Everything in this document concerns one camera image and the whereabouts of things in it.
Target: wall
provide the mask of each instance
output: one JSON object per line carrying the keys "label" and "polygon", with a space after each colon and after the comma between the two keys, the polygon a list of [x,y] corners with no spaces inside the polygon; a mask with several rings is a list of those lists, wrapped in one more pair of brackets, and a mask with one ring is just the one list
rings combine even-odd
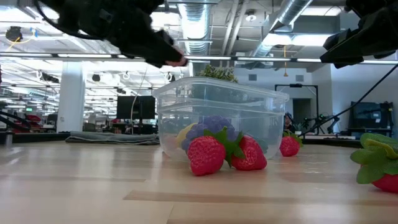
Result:
{"label": "wall", "polygon": [[[289,85],[296,82],[296,75],[304,75],[304,82],[300,82],[303,85],[312,84],[312,75],[307,73],[304,68],[288,68],[288,77],[284,77],[285,70],[281,68],[278,71],[274,69],[253,69],[247,70],[245,68],[235,68],[234,74],[240,84],[251,85],[269,90],[275,90],[276,84]],[[249,74],[256,74],[257,81],[249,81]],[[289,87],[278,87],[278,91],[283,91],[290,95],[290,98],[314,98],[315,96],[306,88],[289,88]],[[293,101],[289,100],[286,103],[286,111],[293,114]]]}
{"label": "wall", "polygon": [[[331,65],[324,65],[312,73],[312,85],[318,85],[319,114],[331,115],[333,112]],[[317,114],[315,99],[311,105],[311,114],[315,118]],[[322,126],[325,132],[329,125],[330,123],[327,123]]]}
{"label": "wall", "polygon": [[[384,60],[395,60],[396,55]],[[333,112],[339,113],[351,105],[352,101],[358,101],[381,77],[383,77],[392,65],[354,65],[341,69],[331,68]],[[381,103],[393,102],[398,108],[398,71],[396,70],[376,87],[363,102]],[[395,118],[398,118],[398,110],[394,110]],[[340,116],[340,128],[348,127],[349,113]]]}

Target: gray mat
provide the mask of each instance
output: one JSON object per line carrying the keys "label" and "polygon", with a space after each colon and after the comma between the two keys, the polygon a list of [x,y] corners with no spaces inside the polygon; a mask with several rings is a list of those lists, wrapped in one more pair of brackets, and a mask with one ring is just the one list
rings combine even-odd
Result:
{"label": "gray mat", "polygon": [[72,131],[70,137],[65,140],[69,143],[97,143],[97,144],[133,144],[133,145],[157,145],[159,138],[156,134],[128,135],[113,133],[88,133]]}

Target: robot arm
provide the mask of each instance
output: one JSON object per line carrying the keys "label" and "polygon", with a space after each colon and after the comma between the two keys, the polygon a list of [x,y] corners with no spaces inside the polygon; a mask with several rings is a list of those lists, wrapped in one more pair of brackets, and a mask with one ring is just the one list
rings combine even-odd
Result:
{"label": "robot arm", "polygon": [[35,6],[51,25],[69,35],[108,40],[128,58],[142,57],[156,67],[185,66],[187,60],[173,47],[174,40],[163,30],[154,32],[150,14],[164,0],[40,0],[60,14],[58,24],[48,21],[40,6]]}
{"label": "robot arm", "polygon": [[361,19],[356,30],[346,30],[327,39],[323,63],[336,68],[363,62],[364,56],[380,59],[398,49],[398,0],[346,0],[346,11]]}

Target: yellow fruit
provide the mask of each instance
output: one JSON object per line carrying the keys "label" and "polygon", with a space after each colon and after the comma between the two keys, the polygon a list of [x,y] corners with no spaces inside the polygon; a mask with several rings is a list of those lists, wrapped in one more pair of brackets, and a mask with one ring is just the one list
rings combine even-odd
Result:
{"label": "yellow fruit", "polygon": [[196,124],[196,123],[192,123],[192,124],[188,125],[187,127],[185,127],[184,129],[182,129],[182,130],[179,132],[179,134],[178,134],[178,136],[177,136],[177,138],[176,138],[176,140],[177,140],[177,146],[178,146],[178,147],[181,147],[181,142],[184,141],[185,136],[187,135],[187,133],[189,132],[189,130],[191,130],[192,126],[194,126],[195,124]]}

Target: strawberry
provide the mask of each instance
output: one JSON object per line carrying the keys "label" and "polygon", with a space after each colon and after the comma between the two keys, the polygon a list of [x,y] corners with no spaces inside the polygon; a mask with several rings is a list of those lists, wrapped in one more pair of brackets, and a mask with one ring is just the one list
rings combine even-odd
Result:
{"label": "strawberry", "polygon": [[363,149],[351,155],[361,165],[356,176],[359,184],[373,184],[386,192],[398,193],[398,141],[381,134],[361,136]]}
{"label": "strawberry", "polygon": [[284,132],[282,143],[280,144],[280,152],[285,157],[295,156],[302,147],[302,140],[293,133]]}
{"label": "strawberry", "polygon": [[219,171],[223,166],[225,156],[224,145],[211,136],[194,139],[188,150],[191,170],[197,176],[214,174]]}
{"label": "strawberry", "polygon": [[244,158],[232,155],[232,166],[237,170],[261,170],[266,168],[267,160],[262,153],[261,146],[252,137],[243,136],[239,143]]}

